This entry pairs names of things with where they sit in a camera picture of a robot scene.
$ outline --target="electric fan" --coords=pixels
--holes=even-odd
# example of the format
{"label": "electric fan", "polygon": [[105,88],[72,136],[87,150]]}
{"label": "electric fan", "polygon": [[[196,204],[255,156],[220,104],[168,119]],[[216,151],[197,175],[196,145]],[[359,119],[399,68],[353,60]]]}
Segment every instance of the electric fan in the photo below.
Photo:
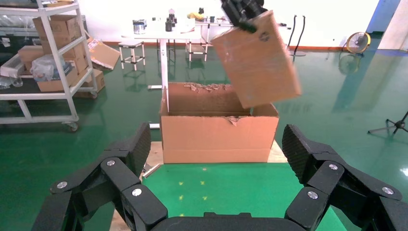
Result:
{"label": "electric fan", "polygon": [[371,43],[369,34],[357,32],[352,34],[346,42],[347,50],[352,54],[362,54]]}

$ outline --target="brown cardboard box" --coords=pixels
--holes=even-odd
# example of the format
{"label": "brown cardboard box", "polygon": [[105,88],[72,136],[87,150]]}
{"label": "brown cardboard box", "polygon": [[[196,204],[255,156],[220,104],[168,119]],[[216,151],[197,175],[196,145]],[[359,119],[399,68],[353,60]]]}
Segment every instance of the brown cardboard box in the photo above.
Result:
{"label": "brown cardboard box", "polygon": [[[38,35],[46,37],[41,18],[34,18],[33,22]],[[75,15],[52,15],[50,16],[50,26],[54,37],[75,37],[77,39],[81,36],[81,29]]]}
{"label": "brown cardboard box", "polygon": [[100,40],[88,39],[88,47],[90,51],[90,57],[95,64],[94,68],[113,70],[117,59],[120,56],[119,51],[103,44]]}
{"label": "brown cardboard box", "polygon": [[[74,68],[66,75],[66,81],[71,86],[73,82],[78,78],[77,70]],[[64,90],[61,80],[52,80],[37,82],[40,91],[62,91]]]}
{"label": "brown cardboard box", "polygon": [[[44,53],[51,54],[51,47],[48,42],[47,35],[45,34],[41,18],[34,18],[33,22],[40,37]],[[50,17],[50,26],[58,49],[61,49],[70,42],[81,37],[81,29],[76,16],[74,15],[53,15]],[[84,46],[82,44],[78,44],[73,49],[67,51],[63,57],[76,58],[81,55],[85,56],[84,54]]]}
{"label": "brown cardboard box", "polygon": [[[78,81],[86,74],[87,70],[83,71],[78,76]],[[103,76],[103,72],[100,70],[93,69],[93,73],[95,75],[97,91],[99,92],[102,88],[105,87],[105,78]],[[82,87],[93,87],[92,77],[89,76],[85,82],[82,84]],[[78,98],[93,98],[93,95],[90,92],[77,92],[74,94],[74,97]]]}
{"label": "brown cardboard box", "polygon": [[164,163],[267,162],[279,116],[243,109],[230,85],[169,83],[160,108]]}
{"label": "brown cardboard box", "polygon": [[19,51],[20,60],[26,66],[27,70],[31,69],[31,62],[44,55],[41,46],[23,46]]}
{"label": "brown cardboard box", "polygon": [[253,34],[233,28],[211,41],[244,108],[289,99],[301,94],[273,12],[252,22]]}
{"label": "brown cardboard box", "polygon": [[70,62],[72,66],[76,68],[78,74],[80,74],[83,70],[86,70],[88,67],[88,61],[84,56],[77,56],[75,58],[65,58],[66,62]]}
{"label": "brown cardboard box", "polygon": [[[40,37],[40,39],[41,39],[41,45],[44,50],[44,53],[52,54],[51,46],[47,40],[47,37]],[[68,45],[69,43],[75,40],[73,38],[54,38],[54,39],[55,39],[55,45],[57,45],[58,49],[61,49],[62,47]],[[85,49],[82,43],[74,46],[72,49],[70,49],[69,51],[63,54],[64,58],[76,58],[76,57],[83,57],[83,56],[85,56]]]}

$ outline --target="small stool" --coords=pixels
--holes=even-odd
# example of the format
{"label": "small stool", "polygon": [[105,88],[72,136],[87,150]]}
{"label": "small stool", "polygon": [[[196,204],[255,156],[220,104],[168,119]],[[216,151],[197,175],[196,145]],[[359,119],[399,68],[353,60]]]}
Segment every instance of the small stool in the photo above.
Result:
{"label": "small stool", "polygon": [[[143,56],[136,56],[135,48],[140,45],[141,45],[141,50],[143,52]],[[131,52],[131,56],[123,59],[122,48],[129,48]],[[124,69],[123,63],[128,63],[128,64],[133,64],[135,71],[136,71],[137,70],[136,64],[140,60],[143,60],[143,65],[146,65],[145,56],[144,56],[144,42],[136,42],[136,41],[121,42],[119,43],[119,52],[120,52],[120,62],[122,64],[122,69]]]}

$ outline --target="white wall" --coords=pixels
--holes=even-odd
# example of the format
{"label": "white wall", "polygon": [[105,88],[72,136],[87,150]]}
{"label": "white wall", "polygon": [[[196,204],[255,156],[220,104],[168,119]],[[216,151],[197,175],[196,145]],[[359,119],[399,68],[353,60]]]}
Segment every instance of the white wall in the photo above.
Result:
{"label": "white wall", "polygon": [[[290,27],[293,26],[293,15],[298,15],[291,45],[297,43],[302,30],[302,15],[305,15],[306,27],[300,45],[337,47],[354,32],[366,31],[378,1],[265,0],[264,7],[274,10],[277,21]],[[163,18],[170,8],[175,9],[177,18],[196,12],[199,7],[204,7],[207,15],[223,15],[220,0],[79,0],[79,4],[90,34],[103,41],[122,41],[121,35],[132,33],[132,19],[151,19],[159,15]],[[219,33],[220,28],[214,29],[211,37]],[[283,32],[283,39],[288,42],[290,31]]]}
{"label": "white wall", "polygon": [[378,49],[408,50],[408,0],[401,0]]}

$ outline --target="wooden platform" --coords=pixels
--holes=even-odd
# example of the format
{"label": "wooden platform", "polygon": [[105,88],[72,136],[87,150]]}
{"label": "wooden platform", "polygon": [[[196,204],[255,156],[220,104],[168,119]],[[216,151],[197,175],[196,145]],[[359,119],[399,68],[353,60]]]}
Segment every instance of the wooden platform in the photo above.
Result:
{"label": "wooden platform", "polygon": [[[278,143],[273,141],[272,148],[269,153],[268,163],[286,163],[288,160],[283,155]],[[150,147],[149,157],[147,163],[150,166],[163,164],[163,149],[160,141],[152,142]],[[122,220],[118,212],[115,210],[109,231],[130,231],[126,223]]]}

